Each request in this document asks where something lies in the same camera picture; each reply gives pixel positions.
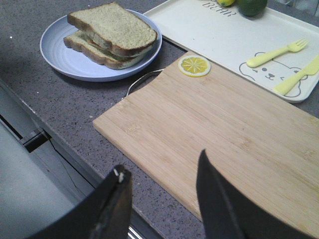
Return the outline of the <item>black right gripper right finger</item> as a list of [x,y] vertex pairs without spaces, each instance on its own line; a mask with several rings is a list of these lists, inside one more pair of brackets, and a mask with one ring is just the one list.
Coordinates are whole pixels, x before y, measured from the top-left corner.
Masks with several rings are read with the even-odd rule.
[[239,192],[209,162],[205,150],[198,160],[196,192],[208,239],[309,238]]

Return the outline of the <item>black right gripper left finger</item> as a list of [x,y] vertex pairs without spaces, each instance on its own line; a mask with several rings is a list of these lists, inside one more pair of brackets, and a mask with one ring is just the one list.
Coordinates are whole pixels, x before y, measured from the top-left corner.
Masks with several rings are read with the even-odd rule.
[[126,239],[132,211],[132,175],[115,166],[69,213],[30,239]]

